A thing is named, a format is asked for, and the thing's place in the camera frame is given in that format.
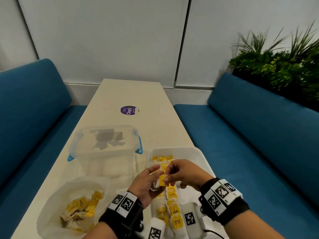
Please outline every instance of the person's left hand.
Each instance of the person's left hand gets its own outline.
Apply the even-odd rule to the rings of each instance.
[[[160,168],[160,165],[154,165],[147,169],[144,169],[133,181],[131,186],[127,191],[136,195],[139,200],[142,202],[143,209],[149,206],[151,201],[158,196],[160,193],[164,192],[165,187],[160,187],[157,191],[151,191],[151,184],[155,182],[160,175],[164,174],[163,171],[157,169]]]

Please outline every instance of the person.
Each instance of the person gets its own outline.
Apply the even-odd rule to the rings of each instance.
[[[151,184],[164,173],[158,170],[159,168],[159,165],[154,165],[142,171],[134,179],[128,189],[129,192],[140,199],[143,209],[148,207],[151,201],[165,190],[165,187],[161,187],[160,190],[156,192],[150,190]],[[185,159],[173,160],[166,168],[165,174],[168,175],[164,179],[165,184],[171,184],[173,186],[177,181],[180,181],[180,187],[182,189],[191,186],[197,191],[200,191],[200,188],[206,182],[213,179],[212,175]],[[246,210],[235,216],[224,226],[224,229],[230,239],[284,239],[251,210]],[[84,239],[104,238],[117,239],[112,229],[104,222],[98,223],[98,225],[84,237]]]

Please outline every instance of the blue bench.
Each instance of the blue bench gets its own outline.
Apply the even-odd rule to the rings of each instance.
[[[85,111],[71,101],[48,59],[0,73],[1,238],[14,233]]]
[[[319,238],[319,113],[229,73],[208,104],[174,108],[216,176],[285,238]]]

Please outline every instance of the white marker tag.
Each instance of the white marker tag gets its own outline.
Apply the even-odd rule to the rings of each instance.
[[[232,186],[230,183],[228,183],[225,179],[221,179],[218,181],[221,183],[226,189],[232,193],[236,197],[241,197],[242,198],[242,193],[240,193],[234,186]]]
[[[213,210],[218,216],[220,216],[221,213],[223,213],[226,210],[226,207],[218,199],[217,195],[215,195],[212,190],[209,190],[204,195],[204,198],[207,200],[207,202],[210,204],[210,206],[213,208]]]
[[[230,193],[221,183],[215,183],[211,190],[227,205],[230,205],[236,199],[236,196]]]
[[[115,196],[115,198],[107,207],[111,210],[116,210],[117,206],[121,203],[121,201],[124,199],[127,193],[127,191],[120,191],[119,194]]]
[[[132,193],[127,193],[126,197],[122,200],[120,206],[117,208],[117,213],[119,213],[124,218],[127,217],[130,210],[132,209],[137,197]]]

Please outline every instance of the hand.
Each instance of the hand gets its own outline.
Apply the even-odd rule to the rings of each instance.
[[[152,167],[149,167],[147,169],[144,169],[133,181],[131,186],[127,191],[133,193],[136,195],[139,200],[142,202],[143,209],[149,206],[151,201],[158,196],[160,193],[162,193],[165,190],[165,187],[160,187],[157,191],[151,191],[151,184],[155,182],[160,175],[164,174],[163,171],[157,169],[160,168],[160,165],[154,165]]]
[[[174,185],[175,182],[181,181],[182,189],[189,185],[197,191],[203,184],[213,178],[209,173],[186,159],[173,160],[166,168],[165,174],[169,174],[164,179],[166,185]]]

